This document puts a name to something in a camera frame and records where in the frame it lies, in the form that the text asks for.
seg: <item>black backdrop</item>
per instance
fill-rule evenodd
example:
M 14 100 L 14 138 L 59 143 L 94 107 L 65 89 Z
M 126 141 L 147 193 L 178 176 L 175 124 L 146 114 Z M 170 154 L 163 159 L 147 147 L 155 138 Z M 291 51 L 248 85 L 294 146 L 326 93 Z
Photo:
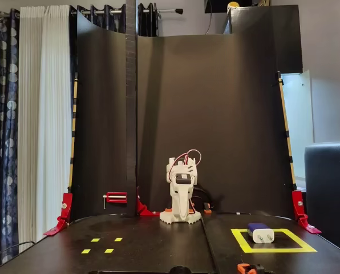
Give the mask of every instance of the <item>black backdrop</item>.
M 240 35 L 138 37 L 138 182 L 150 210 L 169 200 L 168 158 L 196 148 L 199 183 L 219 211 L 293 217 L 271 24 L 265 17 Z M 124 39 L 78 15 L 73 220 L 124 212 L 103 209 L 102 198 L 125 191 Z

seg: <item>white wall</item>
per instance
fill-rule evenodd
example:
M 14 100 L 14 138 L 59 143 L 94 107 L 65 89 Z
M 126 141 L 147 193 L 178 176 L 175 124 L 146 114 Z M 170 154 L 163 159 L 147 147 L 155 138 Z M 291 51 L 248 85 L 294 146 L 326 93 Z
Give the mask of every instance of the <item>white wall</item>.
M 156 2 L 158 9 L 184 9 L 184 14 L 164 13 L 159 23 L 161 36 L 205 34 L 209 25 L 209 14 L 204 13 L 203 0 L 157 0 L 141 1 L 144 6 Z M 105 4 L 120 7 L 125 0 L 0 0 L 0 10 L 9 11 L 11 7 L 18 9 L 22 6 L 47 6 L 47 5 L 80 5 L 90 8 L 93 4 L 97 9 L 102 9 Z M 213 14 L 209 34 L 223 33 L 226 14 Z
M 272 0 L 299 5 L 304 70 L 310 70 L 315 142 L 340 141 L 340 0 Z
M 282 78 L 294 174 L 297 186 L 305 187 L 305 148 L 313 144 L 310 75 L 305 71 Z

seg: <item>black chair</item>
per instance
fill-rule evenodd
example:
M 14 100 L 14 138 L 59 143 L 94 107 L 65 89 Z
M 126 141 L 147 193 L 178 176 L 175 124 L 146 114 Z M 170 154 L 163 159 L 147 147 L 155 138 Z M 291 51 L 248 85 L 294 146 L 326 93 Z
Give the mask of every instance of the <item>black chair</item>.
M 340 142 L 306 147 L 305 170 L 309 223 L 340 247 Z

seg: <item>white curtain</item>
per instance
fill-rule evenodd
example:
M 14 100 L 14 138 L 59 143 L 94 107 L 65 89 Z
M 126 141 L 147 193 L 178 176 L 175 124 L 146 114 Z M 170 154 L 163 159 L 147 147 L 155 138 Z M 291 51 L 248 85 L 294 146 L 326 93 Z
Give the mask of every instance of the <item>white curtain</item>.
M 71 152 L 69 6 L 21 8 L 19 241 L 56 226 Z
M 38 105 L 45 7 L 22 7 L 19 36 L 18 234 L 34 241 L 36 231 Z
M 69 6 L 44 14 L 39 90 L 37 239 L 57 225 L 71 157 Z

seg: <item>curtain rod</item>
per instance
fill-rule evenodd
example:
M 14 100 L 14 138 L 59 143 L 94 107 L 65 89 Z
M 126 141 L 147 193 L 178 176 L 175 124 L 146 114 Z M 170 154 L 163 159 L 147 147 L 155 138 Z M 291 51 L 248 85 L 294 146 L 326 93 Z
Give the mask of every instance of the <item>curtain rod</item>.
M 119 14 L 121 13 L 122 11 L 121 10 L 111 10 L 110 13 L 111 14 Z M 144 13 L 148 13 L 149 10 L 148 9 L 145 9 L 143 10 Z M 178 14 L 183 14 L 183 9 L 162 9 L 162 10 L 157 10 L 158 13 L 178 13 Z M 90 14 L 90 11 L 82 11 L 81 12 L 82 14 Z M 104 11 L 103 10 L 97 10 L 97 11 L 94 11 L 95 14 L 104 14 Z M 72 12 L 72 15 L 75 15 L 77 14 L 76 11 L 73 11 Z M 10 14 L 9 13 L 0 13 L 0 20 L 2 18 L 7 18 L 7 17 L 10 17 Z M 19 19 L 19 13 L 15 13 L 15 17 Z

